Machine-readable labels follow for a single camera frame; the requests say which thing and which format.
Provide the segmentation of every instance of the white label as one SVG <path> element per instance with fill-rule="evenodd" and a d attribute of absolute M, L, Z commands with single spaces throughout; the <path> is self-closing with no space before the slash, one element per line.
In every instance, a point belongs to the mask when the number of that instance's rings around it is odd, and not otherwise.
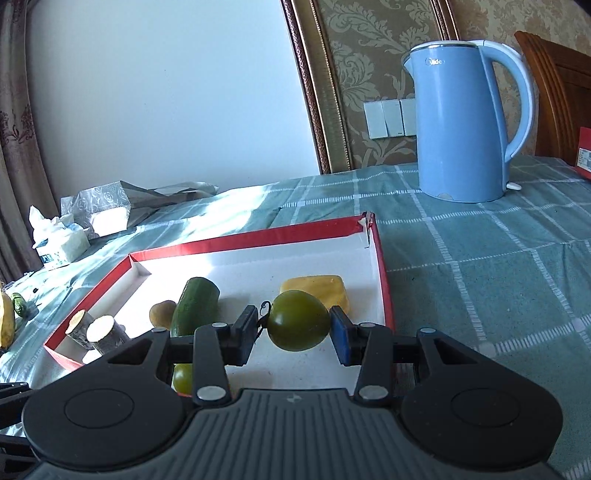
<path fill-rule="evenodd" d="M 591 151 L 579 148 L 579 157 L 577 158 L 577 166 L 591 171 Z"/>

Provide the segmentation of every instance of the brand logo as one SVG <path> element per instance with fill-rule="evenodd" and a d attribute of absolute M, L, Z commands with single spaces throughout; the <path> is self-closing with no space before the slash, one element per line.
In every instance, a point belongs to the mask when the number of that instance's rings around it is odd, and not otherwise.
<path fill-rule="evenodd" d="M 286 398 L 286 400 L 289 403 L 298 403 L 299 401 L 301 401 L 301 397 L 295 393 L 292 393 L 291 396 Z"/>

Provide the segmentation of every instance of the curtain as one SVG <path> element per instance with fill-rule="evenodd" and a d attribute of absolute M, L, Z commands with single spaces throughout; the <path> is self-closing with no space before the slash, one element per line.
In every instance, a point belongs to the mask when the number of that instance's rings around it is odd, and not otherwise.
<path fill-rule="evenodd" d="M 26 13 L 27 0 L 0 0 L 0 280 L 5 283 L 41 267 L 31 247 L 31 205 L 45 217 L 57 215 L 31 115 Z"/>

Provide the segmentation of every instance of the kettle spout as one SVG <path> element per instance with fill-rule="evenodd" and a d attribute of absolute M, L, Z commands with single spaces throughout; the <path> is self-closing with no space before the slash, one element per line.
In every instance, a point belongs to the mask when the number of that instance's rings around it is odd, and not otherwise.
<path fill-rule="evenodd" d="M 402 66 L 412 77 L 413 76 L 413 63 L 410 61 L 410 52 L 408 52 L 407 54 L 405 54 L 402 57 Z"/>

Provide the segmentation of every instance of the cut yam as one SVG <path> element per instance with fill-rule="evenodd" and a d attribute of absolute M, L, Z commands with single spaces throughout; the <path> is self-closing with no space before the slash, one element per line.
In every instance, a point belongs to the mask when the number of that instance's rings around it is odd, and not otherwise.
<path fill-rule="evenodd" d="M 76 312 L 66 330 L 66 335 L 74 340 L 78 345 L 87 350 L 92 350 L 94 347 L 86 339 L 86 331 L 95 319 L 86 310 Z"/>
<path fill-rule="evenodd" d="M 104 355 L 127 342 L 129 337 L 111 315 L 104 315 L 90 324 L 86 331 L 86 339 Z"/>

